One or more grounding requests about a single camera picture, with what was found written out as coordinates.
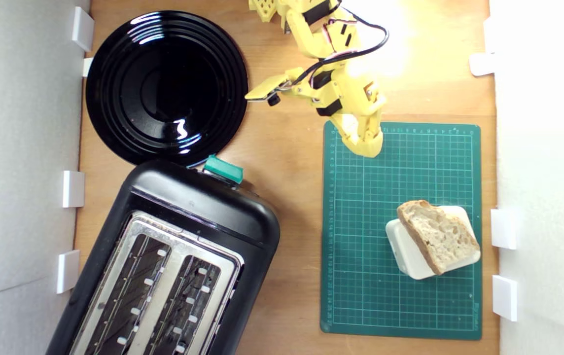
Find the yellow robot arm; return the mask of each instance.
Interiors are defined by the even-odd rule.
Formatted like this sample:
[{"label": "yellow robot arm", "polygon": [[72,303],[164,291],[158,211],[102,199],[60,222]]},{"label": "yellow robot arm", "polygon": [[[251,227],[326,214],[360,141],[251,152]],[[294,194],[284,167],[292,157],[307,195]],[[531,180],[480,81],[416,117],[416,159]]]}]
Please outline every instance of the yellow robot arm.
[{"label": "yellow robot arm", "polygon": [[[275,9],[302,54],[319,58],[320,62],[307,70],[295,68],[272,76],[249,92],[246,99],[268,101],[273,106],[280,102],[279,94],[304,97],[319,115],[329,117],[347,148],[358,155],[375,157],[383,146],[380,124],[386,99],[370,72],[350,70],[347,64],[383,45],[388,33],[339,5],[340,0],[250,0],[250,8],[258,11],[263,21],[270,21],[270,9]],[[325,16],[331,18],[311,32],[310,25]],[[355,49],[359,22],[382,29],[386,34],[383,42],[370,50]]]}]

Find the wooden table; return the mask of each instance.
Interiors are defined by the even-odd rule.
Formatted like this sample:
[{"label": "wooden table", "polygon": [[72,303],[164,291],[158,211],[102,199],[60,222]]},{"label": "wooden table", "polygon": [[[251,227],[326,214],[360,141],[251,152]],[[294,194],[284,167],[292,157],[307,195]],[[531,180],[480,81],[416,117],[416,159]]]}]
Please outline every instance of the wooden table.
[{"label": "wooden table", "polygon": [[[436,341],[325,334],[319,329],[323,117],[296,99],[276,107],[250,104],[244,122],[219,156],[242,166],[255,191],[276,206],[280,246],[243,334],[238,354],[479,354],[499,352],[498,317],[492,313],[489,209],[496,205],[495,108],[492,78],[474,78],[468,56],[483,51],[486,0],[381,0],[391,31],[371,58],[388,105],[385,121],[471,123],[481,126],[483,153],[483,339]],[[261,23],[246,0],[92,0],[93,49],[120,24],[140,14],[180,9],[223,27],[241,48],[250,85],[313,63],[283,35],[280,19]],[[79,209],[75,247],[84,263],[115,195],[133,168],[104,146],[83,109],[80,170],[86,204]]]}]

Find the green cutting mat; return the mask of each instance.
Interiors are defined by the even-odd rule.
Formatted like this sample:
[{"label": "green cutting mat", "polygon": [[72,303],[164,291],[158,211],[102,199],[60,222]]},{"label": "green cutting mat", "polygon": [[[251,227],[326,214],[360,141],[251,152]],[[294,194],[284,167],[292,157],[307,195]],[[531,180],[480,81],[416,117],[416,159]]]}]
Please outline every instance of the green cutting mat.
[{"label": "green cutting mat", "polygon": [[383,123],[383,151],[352,154],[324,128],[321,328],[327,333],[481,339],[481,261],[415,281],[385,225],[408,200],[458,205],[481,244],[480,128]]}]

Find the black toaster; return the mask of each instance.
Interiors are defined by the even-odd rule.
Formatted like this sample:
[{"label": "black toaster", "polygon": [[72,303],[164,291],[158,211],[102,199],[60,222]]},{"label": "black toaster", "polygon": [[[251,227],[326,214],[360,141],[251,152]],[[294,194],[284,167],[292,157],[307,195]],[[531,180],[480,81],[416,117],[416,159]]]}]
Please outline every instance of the black toaster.
[{"label": "black toaster", "polygon": [[280,227],[227,167],[212,156],[201,171],[153,160],[130,173],[48,355],[235,352]]}]

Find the slice of bread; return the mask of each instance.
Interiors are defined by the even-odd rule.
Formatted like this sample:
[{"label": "slice of bread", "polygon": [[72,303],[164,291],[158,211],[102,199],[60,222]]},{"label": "slice of bread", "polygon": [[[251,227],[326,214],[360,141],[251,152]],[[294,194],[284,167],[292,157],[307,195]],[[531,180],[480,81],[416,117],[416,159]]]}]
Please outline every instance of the slice of bread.
[{"label": "slice of bread", "polygon": [[425,200],[405,202],[397,213],[436,275],[442,275],[450,265],[480,251],[471,229],[460,218],[447,215]]}]

